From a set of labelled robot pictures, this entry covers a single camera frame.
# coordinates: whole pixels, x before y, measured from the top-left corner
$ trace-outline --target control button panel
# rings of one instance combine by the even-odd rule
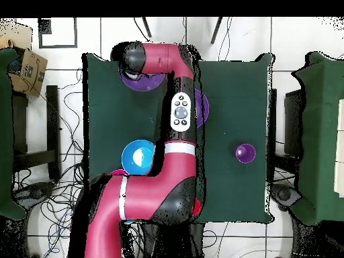
[[[190,127],[191,99],[179,92],[172,98],[171,127],[176,132],[185,132]]]

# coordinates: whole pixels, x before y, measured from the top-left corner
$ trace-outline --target white stripe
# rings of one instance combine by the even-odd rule
[[[186,142],[170,142],[165,144],[165,153],[188,153],[195,155],[195,146]]]
[[[120,190],[120,199],[118,200],[118,205],[120,208],[120,217],[122,220],[126,219],[126,215],[124,213],[124,204],[126,202],[126,184],[128,182],[127,176],[123,176],[122,183],[121,183],[121,190]]]

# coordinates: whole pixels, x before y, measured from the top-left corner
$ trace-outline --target green table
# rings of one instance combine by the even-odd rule
[[[7,75],[8,64],[19,55],[11,48],[0,50],[0,216],[21,220],[25,210],[11,197],[13,188],[13,111],[12,86]]]
[[[265,213],[267,76],[272,55],[256,62],[200,62],[203,92],[210,103],[205,132],[206,203],[198,222],[270,222]],[[121,168],[124,147],[154,141],[164,81],[153,91],[127,88],[118,63],[87,55],[90,178]],[[200,144],[202,132],[198,132]],[[252,144],[257,156],[241,164],[234,148]],[[200,148],[196,151],[200,157]],[[202,196],[198,183],[197,196]]]
[[[306,94],[302,113],[300,178],[296,187],[304,196],[292,207],[307,225],[321,220],[344,221],[344,198],[334,192],[339,100],[344,99],[344,62],[319,52],[308,55],[295,72]]]

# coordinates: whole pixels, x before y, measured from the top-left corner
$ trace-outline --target cardboard box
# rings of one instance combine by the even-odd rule
[[[32,29],[11,21],[0,21],[0,39],[10,39],[13,46],[31,50]]]
[[[13,90],[39,97],[48,61],[38,54],[29,51],[29,49],[23,50],[20,61],[21,68],[19,68],[19,74],[11,73],[10,69],[8,73],[12,80]]]

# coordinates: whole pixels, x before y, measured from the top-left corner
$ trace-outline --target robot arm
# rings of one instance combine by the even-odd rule
[[[112,58],[134,74],[170,73],[161,112],[165,145],[160,173],[107,177],[93,201],[85,258],[122,258],[121,220],[178,224],[188,220],[196,196],[196,109],[194,72],[186,47],[126,43]]]

